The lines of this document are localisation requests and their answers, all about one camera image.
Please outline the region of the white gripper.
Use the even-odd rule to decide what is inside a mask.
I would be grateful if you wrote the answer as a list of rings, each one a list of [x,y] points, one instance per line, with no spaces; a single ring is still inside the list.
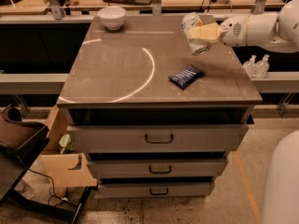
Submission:
[[[190,30],[190,39],[199,39],[206,42],[221,42],[230,47],[246,45],[247,16],[228,18],[220,25],[216,22],[193,27]]]

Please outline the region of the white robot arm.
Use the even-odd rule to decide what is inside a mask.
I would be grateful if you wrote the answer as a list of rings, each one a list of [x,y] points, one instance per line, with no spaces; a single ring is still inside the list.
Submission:
[[[195,25],[190,39],[227,46],[258,46],[275,52],[296,52],[299,46],[299,1],[278,14],[232,17],[221,24]],[[261,224],[299,224],[299,132],[285,136],[269,163],[263,192]]]

